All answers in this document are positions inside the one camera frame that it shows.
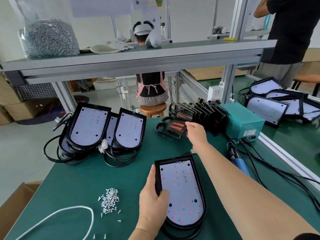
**pile of screws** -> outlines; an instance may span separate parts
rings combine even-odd
[[[101,197],[98,198],[99,200],[103,200],[101,203],[101,207],[103,208],[102,214],[109,214],[112,213],[113,211],[117,211],[116,203],[119,202],[119,197],[118,197],[118,190],[114,188],[106,189],[106,195],[102,195]]]
[[[70,56],[80,53],[70,24],[59,19],[36,20],[19,30],[26,57]]]

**green tabletop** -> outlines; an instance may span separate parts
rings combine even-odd
[[[178,140],[159,135],[155,131],[159,121],[160,118],[147,120],[142,149],[138,157],[123,168],[107,166],[99,153],[95,153],[77,166],[55,164],[5,240],[16,239],[56,210],[78,205],[91,207],[95,213],[93,228],[87,239],[92,239],[94,234],[96,240],[103,239],[104,234],[109,240],[127,239],[138,220],[139,193],[146,182],[152,163],[155,160],[181,156],[192,148],[186,137]],[[208,141],[222,154],[227,154],[227,137],[225,135],[213,137],[208,133],[207,137]],[[255,148],[268,162],[290,171],[259,142],[255,143]],[[207,212],[202,230],[195,239],[240,240],[238,231],[222,206],[214,186],[196,154],[194,154],[194,161],[207,201]],[[247,165],[253,175],[252,167],[250,164]],[[320,231],[320,215],[304,191],[258,163],[257,170],[262,181],[272,193],[290,205],[317,231]],[[98,196],[105,193],[105,189],[108,188],[119,190],[120,202],[117,205],[117,210],[121,210],[121,213],[113,212],[103,215],[101,218],[102,207],[101,201],[98,202]],[[319,195],[312,189],[311,191],[320,200]],[[90,222],[91,214],[88,210],[63,211],[48,219],[23,239],[82,239]],[[167,238],[160,232],[157,239]]]
[[[216,86],[221,79],[201,80],[199,83],[208,89]],[[234,99],[238,101],[238,91],[249,87],[254,80],[248,76],[234,79]],[[299,120],[283,119],[279,128],[264,125],[262,133],[282,147],[290,155],[320,177],[320,121],[302,124]]]

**clear plastic bag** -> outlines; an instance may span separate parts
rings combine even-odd
[[[26,57],[70,56],[79,44],[61,0],[16,0],[23,24],[18,32]]]

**green metal box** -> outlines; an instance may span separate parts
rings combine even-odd
[[[239,103],[221,104],[228,112],[226,134],[230,138],[247,138],[256,141],[265,120]]]

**stool seat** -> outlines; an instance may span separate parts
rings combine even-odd
[[[298,74],[294,81],[303,83],[320,83],[320,75],[301,75]]]
[[[167,108],[167,104],[158,104],[158,105],[153,105],[153,106],[145,106],[141,105],[140,106],[140,111],[142,113],[146,114],[147,119],[151,118],[153,115],[159,115],[160,117],[164,117],[164,111]]]

